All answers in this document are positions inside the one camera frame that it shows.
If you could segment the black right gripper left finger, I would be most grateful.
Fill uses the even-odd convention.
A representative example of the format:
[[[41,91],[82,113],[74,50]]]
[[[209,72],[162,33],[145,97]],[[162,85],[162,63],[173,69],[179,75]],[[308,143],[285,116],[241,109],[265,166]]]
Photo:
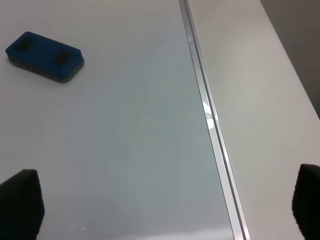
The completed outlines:
[[[35,240],[45,215],[38,172],[23,169],[0,185],[0,238]]]

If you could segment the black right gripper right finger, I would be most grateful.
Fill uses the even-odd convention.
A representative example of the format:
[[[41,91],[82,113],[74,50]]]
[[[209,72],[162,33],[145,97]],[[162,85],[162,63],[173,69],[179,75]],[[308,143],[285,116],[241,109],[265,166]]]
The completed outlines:
[[[301,164],[292,198],[292,213],[306,240],[320,238],[320,167]]]

